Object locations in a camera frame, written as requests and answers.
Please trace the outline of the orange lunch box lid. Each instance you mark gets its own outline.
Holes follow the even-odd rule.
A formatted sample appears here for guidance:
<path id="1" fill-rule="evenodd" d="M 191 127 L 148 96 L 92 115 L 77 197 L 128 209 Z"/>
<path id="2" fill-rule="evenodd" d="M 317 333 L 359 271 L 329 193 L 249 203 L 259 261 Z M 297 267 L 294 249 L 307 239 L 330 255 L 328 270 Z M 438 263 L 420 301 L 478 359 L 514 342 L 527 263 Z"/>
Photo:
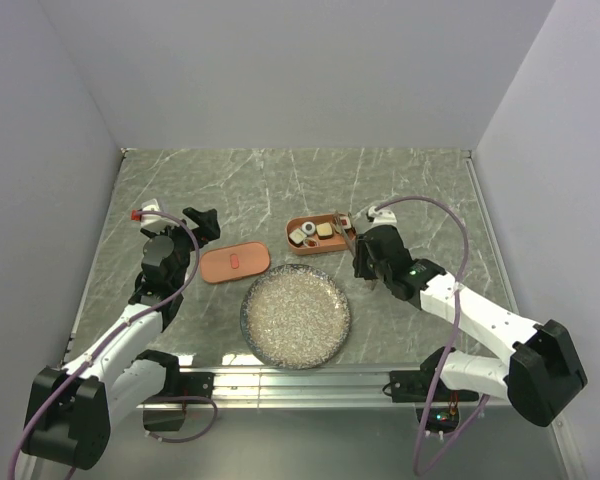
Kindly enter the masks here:
<path id="1" fill-rule="evenodd" d="M 261 242 L 247 242 L 206 252 L 199 273 L 209 284 L 240 280 L 264 273 L 271 264 L 268 248 Z"/>

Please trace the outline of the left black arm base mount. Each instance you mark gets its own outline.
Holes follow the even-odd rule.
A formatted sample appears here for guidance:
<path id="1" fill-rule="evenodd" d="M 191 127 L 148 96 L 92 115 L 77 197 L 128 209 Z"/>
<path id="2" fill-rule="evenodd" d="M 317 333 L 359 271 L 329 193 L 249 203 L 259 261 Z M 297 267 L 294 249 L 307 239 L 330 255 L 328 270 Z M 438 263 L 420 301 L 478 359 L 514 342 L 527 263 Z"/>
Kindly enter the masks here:
<path id="1" fill-rule="evenodd" d="M 211 399 L 215 374 L 208 371 L 185 371 L 179 374 L 176 393 L 186 397 Z"/>

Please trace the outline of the metal tongs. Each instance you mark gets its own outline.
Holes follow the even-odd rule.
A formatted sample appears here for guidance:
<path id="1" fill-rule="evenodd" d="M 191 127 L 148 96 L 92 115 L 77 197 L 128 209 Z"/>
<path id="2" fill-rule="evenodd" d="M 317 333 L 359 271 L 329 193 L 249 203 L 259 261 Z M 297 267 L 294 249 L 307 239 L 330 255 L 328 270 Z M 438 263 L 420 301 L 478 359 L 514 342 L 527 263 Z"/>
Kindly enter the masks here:
<path id="1" fill-rule="evenodd" d="M 334 230 L 339 233 L 352 256 L 356 254 L 355 241 L 351 236 L 354 227 L 348 214 L 335 211 L 333 214 Z"/>

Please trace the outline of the cream topped sushi piece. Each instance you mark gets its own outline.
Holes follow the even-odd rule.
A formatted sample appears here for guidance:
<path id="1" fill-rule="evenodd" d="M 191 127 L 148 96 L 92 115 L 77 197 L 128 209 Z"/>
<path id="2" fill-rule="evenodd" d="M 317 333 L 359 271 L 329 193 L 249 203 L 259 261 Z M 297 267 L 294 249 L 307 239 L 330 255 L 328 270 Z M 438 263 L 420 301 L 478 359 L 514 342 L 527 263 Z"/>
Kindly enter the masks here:
<path id="1" fill-rule="evenodd" d="M 328 239 L 334 235 L 332 224 L 324 222 L 316 225 L 316 235 L 319 239 Z"/>

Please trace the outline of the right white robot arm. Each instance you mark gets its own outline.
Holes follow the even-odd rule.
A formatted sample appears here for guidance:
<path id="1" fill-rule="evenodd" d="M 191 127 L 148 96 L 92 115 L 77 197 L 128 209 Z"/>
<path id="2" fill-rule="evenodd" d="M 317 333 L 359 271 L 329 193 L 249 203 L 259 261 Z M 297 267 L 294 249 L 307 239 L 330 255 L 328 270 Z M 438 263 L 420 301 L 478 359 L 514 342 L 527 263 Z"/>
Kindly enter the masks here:
<path id="1" fill-rule="evenodd" d="M 567 328 L 514 314 L 466 286 L 441 266 L 414 259 L 396 227 L 376 226 L 355 241 L 354 274 L 381 281 L 391 294 L 477 340 L 490 357 L 452 350 L 444 365 L 421 374 L 432 399 L 453 390 L 506 399 L 530 423 L 546 427 L 586 387 L 588 379 Z"/>

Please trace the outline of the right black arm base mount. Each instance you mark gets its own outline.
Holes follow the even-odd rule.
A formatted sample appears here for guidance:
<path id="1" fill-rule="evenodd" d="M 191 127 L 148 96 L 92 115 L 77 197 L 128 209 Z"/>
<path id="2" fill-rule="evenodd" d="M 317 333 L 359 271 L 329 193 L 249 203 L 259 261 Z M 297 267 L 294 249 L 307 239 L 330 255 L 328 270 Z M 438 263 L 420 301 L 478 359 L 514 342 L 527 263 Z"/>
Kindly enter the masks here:
<path id="1" fill-rule="evenodd" d="M 393 403 L 424 403 L 432 376 L 419 370 L 392 370 L 382 393 Z M 451 390 L 442 380 L 436 386 L 433 402 L 477 402 L 480 395 L 469 390 Z"/>

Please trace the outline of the orange topped sushi cup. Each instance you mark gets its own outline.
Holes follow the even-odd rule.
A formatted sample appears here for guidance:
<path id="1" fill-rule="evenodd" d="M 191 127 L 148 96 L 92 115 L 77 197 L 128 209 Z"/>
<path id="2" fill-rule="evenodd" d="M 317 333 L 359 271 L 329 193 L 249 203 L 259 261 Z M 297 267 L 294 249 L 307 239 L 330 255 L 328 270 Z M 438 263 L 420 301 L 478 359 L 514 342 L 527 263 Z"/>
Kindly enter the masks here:
<path id="1" fill-rule="evenodd" d="M 320 242 L 313 237 L 307 237 L 303 240 L 303 246 L 307 248 L 317 248 L 320 246 Z"/>

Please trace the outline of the white round sushi piece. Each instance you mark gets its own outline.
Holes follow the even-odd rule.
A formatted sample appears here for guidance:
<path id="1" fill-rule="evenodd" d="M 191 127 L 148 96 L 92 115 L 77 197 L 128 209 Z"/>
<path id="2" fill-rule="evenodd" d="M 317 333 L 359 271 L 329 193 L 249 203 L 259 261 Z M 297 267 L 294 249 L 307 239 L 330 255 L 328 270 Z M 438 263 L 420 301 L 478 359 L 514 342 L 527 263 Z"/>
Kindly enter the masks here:
<path id="1" fill-rule="evenodd" d="M 316 225 L 313 222 L 304 222 L 301 226 L 301 230 L 308 236 L 313 235 L 316 232 Z"/>

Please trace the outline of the orange lunch box base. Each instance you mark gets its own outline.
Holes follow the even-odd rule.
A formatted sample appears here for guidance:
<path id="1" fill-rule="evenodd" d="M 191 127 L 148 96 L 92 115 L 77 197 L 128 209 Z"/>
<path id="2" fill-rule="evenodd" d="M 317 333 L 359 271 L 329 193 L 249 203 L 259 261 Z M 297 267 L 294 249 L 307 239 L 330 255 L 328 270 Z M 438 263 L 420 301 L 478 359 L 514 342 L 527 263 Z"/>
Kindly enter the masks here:
<path id="1" fill-rule="evenodd" d="M 287 222 L 286 229 L 285 229 L 285 237 L 286 237 L 287 244 L 289 246 L 290 251 L 293 252 L 295 255 L 303 256 L 303 255 L 313 255 L 313 254 L 331 253 L 331 252 L 348 250 L 342 236 L 334 230 L 333 214 L 334 213 L 327 213 L 327 214 L 319 214 L 319 215 L 312 215 L 312 216 L 305 216 L 305 217 L 295 217 L 295 218 L 292 218 L 291 220 L 289 220 Z M 334 235 L 328 239 L 319 239 L 318 236 L 316 235 L 316 232 L 311 236 L 307 236 L 307 237 L 316 238 L 320 242 L 320 246 L 317 248 L 307 248 L 307 247 L 304 247 L 303 244 L 299 245 L 299 246 L 292 244 L 288 239 L 288 234 L 291 231 L 293 231 L 295 228 L 301 228 L 302 224 L 307 221 L 313 222 L 315 225 L 324 223 L 324 222 L 331 223 L 333 230 L 334 230 Z M 354 230 L 351 232 L 351 236 L 352 236 L 353 240 L 355 238 L 355 235 L 356 235 L 356 230 L 354 227 Z"/>

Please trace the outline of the red topped sushi piece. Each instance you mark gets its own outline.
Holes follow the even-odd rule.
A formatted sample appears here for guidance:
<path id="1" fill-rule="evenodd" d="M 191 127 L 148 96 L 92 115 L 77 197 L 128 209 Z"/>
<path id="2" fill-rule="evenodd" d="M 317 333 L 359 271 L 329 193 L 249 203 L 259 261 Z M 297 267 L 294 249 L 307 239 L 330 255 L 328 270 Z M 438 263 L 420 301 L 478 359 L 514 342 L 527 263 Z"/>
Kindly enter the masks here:
<path id="1" fill-rule="evenodd" d="M 336 215 L 334 217 L 334 220 L 335 225 L 340 234 L 348 235 L 351 231 L 354 230 L 351 218 L 348 215 Z"/>

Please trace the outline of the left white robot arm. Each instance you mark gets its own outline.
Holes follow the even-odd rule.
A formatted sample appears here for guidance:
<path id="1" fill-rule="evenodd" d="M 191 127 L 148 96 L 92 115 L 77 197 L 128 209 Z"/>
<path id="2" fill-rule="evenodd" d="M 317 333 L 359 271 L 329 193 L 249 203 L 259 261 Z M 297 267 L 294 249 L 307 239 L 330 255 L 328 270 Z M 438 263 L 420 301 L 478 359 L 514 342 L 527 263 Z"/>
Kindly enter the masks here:
<path id="1" fill-rule="evenodd" d="M 155 201 L 132 212 L 147 238 L 134 291 L 92 346 L 36 375 L 11 474 L 20 454 L 88 470 L 102 457 L 112 430 L 137 406 L 152 397 L 184 401 L 178 359 L 146 347 L 177 315 L 199 268 L 201 248 L 218 239 L 221 229 L 214 209 L 188 207 L 183 214 L 163 212 Z"/>

